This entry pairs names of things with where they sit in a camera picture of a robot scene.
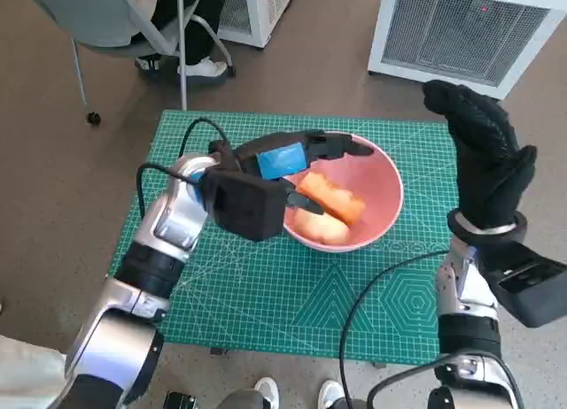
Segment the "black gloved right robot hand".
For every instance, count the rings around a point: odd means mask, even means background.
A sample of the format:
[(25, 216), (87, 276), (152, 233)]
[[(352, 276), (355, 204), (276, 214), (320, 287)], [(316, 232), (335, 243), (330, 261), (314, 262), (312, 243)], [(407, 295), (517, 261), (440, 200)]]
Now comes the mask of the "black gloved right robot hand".
[(489, 96), (438, 80), (422, 91), (425, 107), (447, 120), (454, 141), (459, 212), (481, 230), (514, 223), (535, 175), (537, 148), (518, 145), (508, 113)]

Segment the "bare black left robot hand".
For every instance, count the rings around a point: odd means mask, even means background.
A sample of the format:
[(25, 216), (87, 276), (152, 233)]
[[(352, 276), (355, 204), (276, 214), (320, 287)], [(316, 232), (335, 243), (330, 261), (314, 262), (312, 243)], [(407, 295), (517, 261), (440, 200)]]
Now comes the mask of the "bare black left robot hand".
[(226, 139), (209, 143), (220, 156), (220, 174), (206, 173), (200, 184), (206, 211), (217, 224), (265, 223), (280, 228), (288, 195), (294, 191), (284, 178), (302, 172), (318, 159), (346, 154), (366, 157), (374, 151), (348, 134), (321, 130), (264, 135), (233, 149)]

